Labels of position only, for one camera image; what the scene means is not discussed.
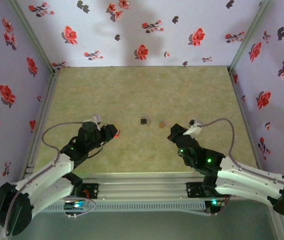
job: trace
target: cable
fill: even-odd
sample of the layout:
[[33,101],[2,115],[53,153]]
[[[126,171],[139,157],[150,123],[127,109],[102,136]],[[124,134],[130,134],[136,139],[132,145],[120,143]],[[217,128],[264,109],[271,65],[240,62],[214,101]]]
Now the cable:
[[82,212],[80,214],[77,214],[77,215],[70,215],[70,214],[66,214],[66,212],[64,212],[69,218],[76,218],[76,217],[80,217],[80,216],[83,216],[85,214],[88,214],[92,211],[94,211],[96,209],[96,203],[92,200],[92,199],[89,199],[89,198],[85,198],[85,197],[77,197],[77,196],[67,196],[67,197],[64,197],[63,200],[67,200],[67,199],[77,199],[77,200],[85,200],[85,201],[89,201],[91,203],[93,203],[93,208],[88,210],[88,211],[85,211],[85,212]]
[[57,151],[57,155],[56,155],[56,158],[53,162],[52,165],[48,166],[46,169],[44,169],[43,171],[39,172],[38,174],[36,174],[34,177],[32,177],[29,181],[27,181],[26,184],[24,184],[21,189],[15,194],[15,196],[13,197],[9,207],[8,207],[8,210],[7,210],[7,214],[6,214],[6,218],[5,218],[5,222],[4,222],[4,227],[3,227],[3,237],[4,238],[7,238],[9,236],[9,233],[7,232],[7,226],[8,226],[8,220],[10,218],[10,215],[11,215],[11,212],[12,212],[12,208],[13,208],[13,205],[14,205],[14,202],[15,200],[17,199],[17,197],[21,194],[21,192],[26,188],[27,185],[29,185],[30,183],[32,183],[35,179],[37,179],[39,176],[43,175],[44,173],[46,173],[47,171],[49,171],[52,167],[54,167],[54,165],[57,163],[57,161],[59,160],[60,158],[60,150],[53,146],[53,145],[50,145],[48,144],[45,140],[44,140],[44,135],[51,129],[57,127],[57,126],[61,126],[61,125],[67,125],[67,124],[83,124],[82,121],[73,121],[73,122],[63,122],[63,123],[59,123],[59,124],[56,124],[54,126],[51,126],[49,127],[46,131],[44,131],[44,133],[42,134],[42,142],[52,148],[52,149],[55,149]]
[[252,175],[261,177],[261,178],[263,178],[263,179],[267,179],[267,180],[270,180],[270,181],[273,181],[273,182],[280,183],[280,184],[283,184],[283,185],[284,185],[284,181],[281,181],[281,180],[278,180],[278,179],[276,179],[276,178],[272,178],[272,177],[269,177],[269,176],[264,176],[264,175],[262,175],[262,174],[260,174],[260,173],[257,173],[257,172],[248,170],[248,169],[246,169],[246,168],[243,168],[241,165],[239,165],[239,164],[235,161],[235,159],[233,158],[233,155],[232,155],[232,149],[233,149],[234,142],[235,142],[235,129],[234,129],[233,123],[232,123],[229,119],[227,119],[227,118],[219,118],[219,119],[216,119],[216,120],[214,120],[214,121],[212,121],[212,122],[210,122],[210,123],[203,124],[203,125],[198,125],[198,127],[200,127],[200,128],[207,127],[207,126],[212,125],[212,124],[214,124],[214,123],[217,123],[217,122],[219,122],[219,121],[227,121],[227,122],[231,125],[231,127],[232,127],[232,143],[231,143],[231,146],[230,146],[230,149],[229,149],[228,154],[229,154],[229,157],[230,157],[230,159],[232,160],[233,164],[234,164],[236,167],[238,167],[240,171],[244,171],[244,172],[247,172],[247,173],[249,173],[249,174],[252,174]]

